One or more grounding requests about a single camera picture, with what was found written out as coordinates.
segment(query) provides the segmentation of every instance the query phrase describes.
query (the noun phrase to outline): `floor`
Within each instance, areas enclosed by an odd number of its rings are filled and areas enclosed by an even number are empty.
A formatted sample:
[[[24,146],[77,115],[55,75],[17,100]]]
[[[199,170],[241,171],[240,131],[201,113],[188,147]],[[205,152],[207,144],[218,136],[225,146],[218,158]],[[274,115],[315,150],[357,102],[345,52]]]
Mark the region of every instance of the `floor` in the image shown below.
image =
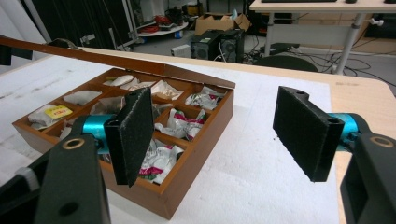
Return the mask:
[[[184,44],[189,45],[193,37],[193,30],[183,31],[183,37],[180,39],[175,39],[173,34],[152,36],[148,37],[144,44],[134,45],[132,51],[172,56],[170,49]],[[258,57],[260,54],[260,47],[264,46],[264,43],[265,37],[263,36],[246,35],[245,53],[251,52]],[[304,58],[315,64],[319,72],[327,73],[330,76],[333,76],[331,75],[332,62],[340,56],[339,51],[304,47],[292,49],[290,52],[282,54],[292,54],[300,58]],[[344,76],[380,79],[389,84],[390,89],[396,96],[396,56],[394,55],[362,54],[352,52],[346,63]]]

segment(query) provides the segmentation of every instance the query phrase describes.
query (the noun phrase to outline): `wooden tray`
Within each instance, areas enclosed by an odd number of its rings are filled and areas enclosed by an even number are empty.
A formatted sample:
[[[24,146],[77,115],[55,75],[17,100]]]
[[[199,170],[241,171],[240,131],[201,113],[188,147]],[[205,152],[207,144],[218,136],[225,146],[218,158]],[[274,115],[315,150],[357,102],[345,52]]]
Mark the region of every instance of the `wooden tray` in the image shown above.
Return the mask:
[[[92,106],[97,103],[99,99],[112,96],[123,96],[128,92],[119,87],[104,85],[103,83],[109,77],[120,77],[129,74],[139,78],[141,81],[158,82],[164,80],[174,88],[183,91],[183,93],[175,101],[153,96],[153,103],[173,104],[174,108],[183,111],[186,117],[191,118],[195,118],[201,108],[185,105],[185,99],[189,95],[200,92],[203,86],[207,86],[217,92],[225,93],[224,98],[222,98],[219,105],[214,110],[205,111],[205,124],[191,142],[155,131],[152,136],[153,139],[158,139],[165,144],[177,145],[184,149],[184,153],[178,159],[176,165],[161,185],[152,184],[145,179],[138,178],[131,188],[127,186],[118,186],[114,177],[112,165],[105,161],[100,161],[107,188],[162,217],[170,219],[176,212],[177,207],[190,188],[192,181],[198,175],[205,160],[233,115],[234,83],[162,63],[99,55],[80,50],[59,49],[50,46],[43,47],[42,45],[3,37],[0,37],[0,44],[22,49],[49,52],[96,63],[112,64],[117,67],[125,64],[128,65],[125,69],[112,68],[65,94],[68,95],[72,92],[82,90],[102,92],[98,97],[84,106],[67,103],[63,100],[64,96],[48,102],[48,104],[52,105],[65,105],[72,109],[73,113],[45,130],[38,131],[33,129],[28,115],[13,122],[14,127],[26,142],[32,148],[43,153],[50,150],[59,141],[65,119],[87,115],[90,113]],[[156,118],[155,122],[165,124],[169,117],[169,112],[170,108],[166,109]]]

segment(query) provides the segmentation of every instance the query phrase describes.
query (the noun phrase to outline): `wooden lid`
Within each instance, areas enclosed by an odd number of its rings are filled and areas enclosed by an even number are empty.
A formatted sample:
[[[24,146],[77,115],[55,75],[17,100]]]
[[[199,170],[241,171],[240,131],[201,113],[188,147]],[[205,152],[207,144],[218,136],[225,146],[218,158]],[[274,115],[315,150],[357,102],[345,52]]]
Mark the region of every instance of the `wooden lid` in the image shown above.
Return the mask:
[[[118,56],[97,54],[97,53],[86,52],[79,49],[63,49],[63,48],[53,47],[44,44],[20,41],[5,37],[3,35],[0,35],[0,45],[5,45],[18,49],[29,49],[43,53],[93,62],[93,63],[103,63],[107,65],[125,68],[128,70],[148,73],[156,76],[172,77],[172,78],[188,80],[192,82],[220,86],[229,89],[235,88],[235,83],[231,81],[227,81],[217,77],[211,77],[208,75],[193,72],[187,69],[179,68],[165,63],[155,63],[155,62],[142,61],[137,59],[123,58]]]

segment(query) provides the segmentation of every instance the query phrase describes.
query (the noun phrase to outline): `white table surface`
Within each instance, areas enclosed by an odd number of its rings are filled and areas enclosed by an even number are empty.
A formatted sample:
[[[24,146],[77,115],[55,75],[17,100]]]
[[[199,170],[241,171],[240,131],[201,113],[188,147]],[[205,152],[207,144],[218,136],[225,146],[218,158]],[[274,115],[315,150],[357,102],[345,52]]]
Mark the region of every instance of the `white table surface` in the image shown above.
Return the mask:
[[[233,117],[171,221],[109,191],[113,223],[338,223],[334,167],[311,183],[272,129],[279,85],[331,112],[327,84],[172,64],[235,82]],[[0,184],[39,156],[11,123],[109,68],[52,56],[0,75]]]
[[[262,3],[256,0],[250,10],[257,12],[332,12],[332,13],[394,13],[396,4],[385,4],[384,0],[358,0],[348,4],[345,0],[321,3]]]

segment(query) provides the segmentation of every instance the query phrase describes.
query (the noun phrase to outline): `table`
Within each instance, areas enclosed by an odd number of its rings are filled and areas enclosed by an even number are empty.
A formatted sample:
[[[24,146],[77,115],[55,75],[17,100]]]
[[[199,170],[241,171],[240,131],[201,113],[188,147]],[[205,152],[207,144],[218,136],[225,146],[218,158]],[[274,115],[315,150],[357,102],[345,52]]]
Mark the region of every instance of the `table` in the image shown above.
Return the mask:
[[[383,0],[358,0],[347,4],[344,0],[331,3],[262,3],[256,0],[250,9],[258,13],[270,13],[265,56],[269,56],[271,43],[299,43],[344,46],[335,74],[343,74],[347,58],[357,37],[366,13],[395,13],[396,4],[385,4]],[[298,24],[274,24],[276,12],[287,13],[356,13],[351,26],[322,26]]]
[[[230,80],[236,87],[233,117],[169,223],[281,223],[294,219],[306,223],[337,223],[334,166],[326,182],[310,182],[272,128],[278,86],[305,90],[311,94],[312,102],[331,112],[327,84],[224,68],[170,64]],[[31,151],[9,120],[30,114],[50,98],[61,96],[110,67],[51,56],[1,76],[0,96],[4,96],[1,102],[9,106],[0,108],[0,121],[4,123],[0,139],[5,139],[9,149],[20,147]],[[148,211],[137,212],[142,208],[131,209],[135,204],[124,198],[110,197],[109,202],[114,223],[121,223],[121,217],[131,222],[137,219],[145,223],[167,221]],[[122,202],[129,205],[123,208]]]
[[[372,131],[375,133],[382,133],[387,136],[396,138],[396,130],[394,125],[390,125],[396,123],[396,101],[391,94],[388,86],[382,82],[365,79],[365,78],[354,78],[354,77],[340,77],[340,76],[329,76],[322,75],[317,73],[308,73],[308,72],[299,72],[299,71],[290,71],[284,69],[275,69],[275,68],[265,68],[258,67],[252,65],[242,65],[242,64],[234,64],[234,63],[217,63],[217,62],[209,62],[209,61],[200,61],[193,59],[182,59],[182,58],[172,58],[166,56],[155,56],[155,55],[147,55],[147,54],[138,54],[138,53],[128,53],[128,52],[119,52],[119,51],[109,51],[109,50],[101,50],[101,49],[85,49],[87,51],[95,51],[106,54],[116,54],[123,57],[132,57],[143,60],[150,61],[161,61],[164,63],[178,63],[183,66],[201,66],[208,67],[215,70],[220,70],[221,67],[225,69],[230,69],[237,72],[241,78],[245,73],[255,73],[255,74],[263,74],[268,75],[270,77],[294,77],[300,78],[304,80],[310,81],[318,81],[325,83],[330,86],[331,98],[332,98],[332,111],[333,112],[353,112],[358,113],[363,116],[368,123],[370,124]],[[64,66],[58,66],[58,69],[65,69]],[[94,72],[96,69],[105,69],[103,65],[98,66],[98,68],[90,68],[87,66],[87,71]],[[73,69],[65,69],[66,73],[70,73]],[[75,74],[75,77],[78,78],[87,78],[82,77],[81,74]],[[52,93],[60,94],[59,91],[62,90],[54,90],[51,89]],[[41,97],[50,97],[44,92],[41,94]],[[24,105],[24,109],[32,110],[31,105]],[[12,141],[12,138],[8,138],[3,140],[1,146],[7,146],[7,142]],[[340,169],[346,168],[347,166],[348,155],[344,153],[337,153],[336,163],[337,163],[337,173],[341,173],[337,175],[337,178],[342,178],[342,171]],[[117,198],[117,195],[111,194],[110,197],[112,199]],[[118,205],[123,206],[131,206],[128,202],[120,200]],[[117,215],[125,215],[124,211],[117,211]]]
[[[303,80],[327,83],[331,90],[332,111],[334,113],[347,112],[359,114],[367,121],[374,133],[381,133],[396,139],[396,99],[390,91],[389,86],[382,81],[369,78],[331,76],[320,73],[293,71],[246,64],[220,63],[140,53],[128,54],[126,52],[102,49],[86,50],[122,57],[134,57],[142,60],[185,63],[214,68],[224,67],[240,72],[252,72],[275,77],[295,77]],[[337,152],[334,158],[337,173],[340,223],[346,223],[346,220],[339,187],[342,179],[344,178],[350,158],[351,155],[346,152]]]

